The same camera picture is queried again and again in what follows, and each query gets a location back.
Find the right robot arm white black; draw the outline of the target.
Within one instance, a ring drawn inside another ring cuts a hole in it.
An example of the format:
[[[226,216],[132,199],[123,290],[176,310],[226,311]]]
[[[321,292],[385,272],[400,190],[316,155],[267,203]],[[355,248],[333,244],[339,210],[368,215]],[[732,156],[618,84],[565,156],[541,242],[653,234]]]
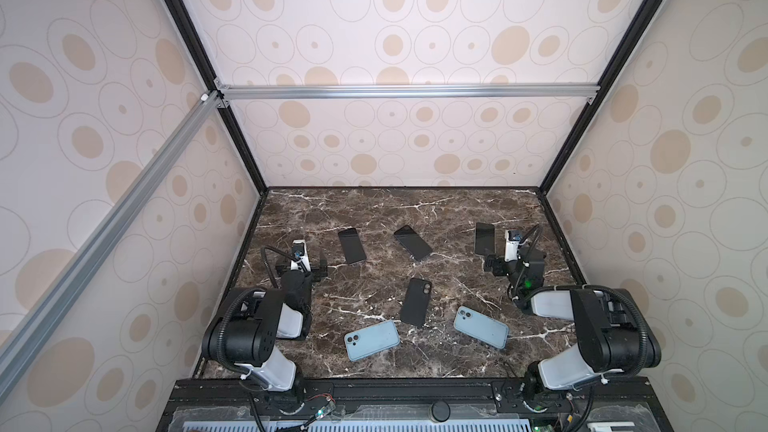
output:
[[[570,321],[576,343],[531,363],[519,394],[532,399],[544,392],[578,390],[616,377],[634,377],[654,368],[662,347],[631,293],[598,285],[546,286],[537,267],[542,253],[522,248],[515,260],[484,254],[483,267],[509,279],[507,295],[522,313]]]

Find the black phone blue edge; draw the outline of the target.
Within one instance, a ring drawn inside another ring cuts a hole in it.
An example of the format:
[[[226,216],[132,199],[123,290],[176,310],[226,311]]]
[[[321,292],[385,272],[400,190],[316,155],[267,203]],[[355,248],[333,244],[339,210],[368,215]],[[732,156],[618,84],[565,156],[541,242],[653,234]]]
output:
[[[422,261],[433,253],[432,247],[410,225],[397,229],[394,237],[415,261]]]

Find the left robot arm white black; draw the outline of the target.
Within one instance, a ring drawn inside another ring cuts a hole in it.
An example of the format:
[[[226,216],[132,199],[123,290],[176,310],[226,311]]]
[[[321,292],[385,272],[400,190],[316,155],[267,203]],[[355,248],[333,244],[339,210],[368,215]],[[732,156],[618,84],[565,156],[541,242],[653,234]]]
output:
[[[277,342],[308,336],[313,284],[327,276],[327,261],[322,259],[308,272],[286,270],[278,289],[231,289],[203,335],[202,356],[266,392],[300,395],[299,367]]]

